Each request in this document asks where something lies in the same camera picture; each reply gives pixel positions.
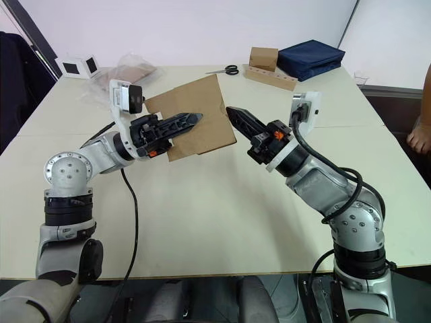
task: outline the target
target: navy blue bag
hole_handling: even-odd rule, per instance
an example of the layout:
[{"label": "navy blue bag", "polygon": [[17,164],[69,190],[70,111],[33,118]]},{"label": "navy blue bag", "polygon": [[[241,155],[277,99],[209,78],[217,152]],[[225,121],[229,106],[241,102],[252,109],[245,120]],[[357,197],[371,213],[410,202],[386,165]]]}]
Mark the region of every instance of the navy blue bag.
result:
[{"label": "navy blue bag", "polygon": [[278,52],[277,66],[299,81],[341,66],[344,51],[309,40]]}]

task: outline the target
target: plastic bag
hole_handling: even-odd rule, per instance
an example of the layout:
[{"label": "plastic bag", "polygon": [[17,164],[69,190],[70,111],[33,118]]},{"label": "plastic bag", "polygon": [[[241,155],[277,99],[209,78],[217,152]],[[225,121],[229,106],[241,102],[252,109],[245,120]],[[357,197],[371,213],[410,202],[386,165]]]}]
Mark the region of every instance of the plastic bag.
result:
[{"label": "plastic bag", "polygon": [[84,84],[86,90],[81,101],[104,108],[109,107],[109,81],[111,79],[135,83],[155,70],[153,65],[139,55],[126,54],[120,58],[116,67],[101,69],[97,75]]}]

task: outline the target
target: scissors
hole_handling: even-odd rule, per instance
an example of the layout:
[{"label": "scissors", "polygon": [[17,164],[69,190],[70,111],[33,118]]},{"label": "scissors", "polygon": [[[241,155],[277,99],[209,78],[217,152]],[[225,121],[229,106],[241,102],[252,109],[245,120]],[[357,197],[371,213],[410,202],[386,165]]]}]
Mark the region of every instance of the scissors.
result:
[{"label": "scissors", "polygon": [[240,71],[238,70],[238,66],[228,65],[224,69],[222,69],[221,71],[208,72],[205,74],[216,74],[216,73],[226,73],[228,75],[236,75],[236,74],[240,73]]}]

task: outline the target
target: brown cardboard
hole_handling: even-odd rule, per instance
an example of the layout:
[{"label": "brown cardboard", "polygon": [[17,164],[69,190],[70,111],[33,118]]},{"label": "brown cardboard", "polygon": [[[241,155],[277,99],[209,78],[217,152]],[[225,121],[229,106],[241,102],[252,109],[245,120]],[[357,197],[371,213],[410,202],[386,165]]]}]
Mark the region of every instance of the brown cardboard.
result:
[{"label": "brown cardboard", "polygon": [[198,79],[145,101],[150,113],[161,112],[163,119],[181,112],[202,113],[189,132],[173,138],[169,161],[231,145],[236,142],[226,113],[217,75]]},{"label": "brown cardboard", "polygon": [[265,69],[270,72],[275,71],[278,59],[278,49],[252,47],[249,65],[259,69]]}]

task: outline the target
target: person's hand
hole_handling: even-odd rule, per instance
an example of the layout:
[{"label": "person's hand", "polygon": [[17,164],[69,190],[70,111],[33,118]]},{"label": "person's hand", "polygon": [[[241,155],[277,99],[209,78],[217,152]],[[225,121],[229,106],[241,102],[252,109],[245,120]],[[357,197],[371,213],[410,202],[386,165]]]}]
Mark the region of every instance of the person's hand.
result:
[{"label": "person's hand", "polygon": [[407,143],[417,153],[431,151],[431,126],[419,124],[407,136]]}]

